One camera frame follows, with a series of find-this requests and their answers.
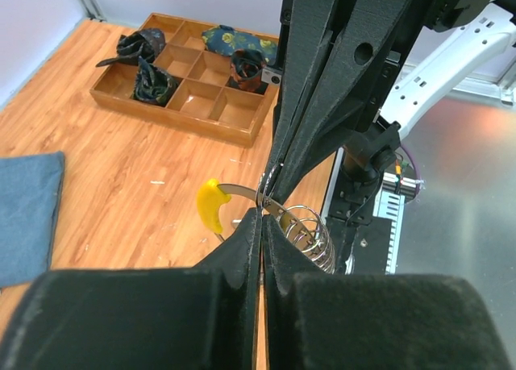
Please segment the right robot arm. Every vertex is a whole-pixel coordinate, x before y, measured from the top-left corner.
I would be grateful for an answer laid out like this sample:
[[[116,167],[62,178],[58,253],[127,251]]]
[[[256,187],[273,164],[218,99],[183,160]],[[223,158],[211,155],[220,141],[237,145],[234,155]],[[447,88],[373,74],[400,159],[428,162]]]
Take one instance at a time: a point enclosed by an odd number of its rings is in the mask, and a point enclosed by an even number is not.
[[[418,120],[515,43],[500,0],[283,0],[274,137],[259,192],[280,202],[338,148],[369,185]]]

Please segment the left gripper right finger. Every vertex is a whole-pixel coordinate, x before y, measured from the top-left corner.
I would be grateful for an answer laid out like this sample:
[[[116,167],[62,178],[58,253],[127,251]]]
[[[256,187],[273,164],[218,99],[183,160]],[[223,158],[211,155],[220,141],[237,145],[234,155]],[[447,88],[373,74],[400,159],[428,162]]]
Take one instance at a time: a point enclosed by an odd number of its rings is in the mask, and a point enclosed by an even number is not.
[[[271,369],[509,369],[476,289],[444,275],[328,274],[263,219]]]

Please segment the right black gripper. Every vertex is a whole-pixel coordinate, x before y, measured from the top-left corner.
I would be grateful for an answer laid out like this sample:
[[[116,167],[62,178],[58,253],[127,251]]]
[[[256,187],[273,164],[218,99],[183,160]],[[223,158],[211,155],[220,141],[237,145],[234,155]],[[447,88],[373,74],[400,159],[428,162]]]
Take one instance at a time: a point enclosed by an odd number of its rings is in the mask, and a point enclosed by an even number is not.
[[[283,0],[267,183],[284,202],[343,148],[371,185],[423,115],[496,54],[492,0]]]

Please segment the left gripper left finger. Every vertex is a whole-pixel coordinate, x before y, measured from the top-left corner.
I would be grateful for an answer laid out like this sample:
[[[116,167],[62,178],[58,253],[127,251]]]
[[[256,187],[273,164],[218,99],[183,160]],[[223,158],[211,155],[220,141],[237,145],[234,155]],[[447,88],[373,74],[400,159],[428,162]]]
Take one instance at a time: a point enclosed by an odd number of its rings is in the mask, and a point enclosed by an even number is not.
[[[26,291],[4,369],[253,369],[261,214],[191,268],[55,270]]]

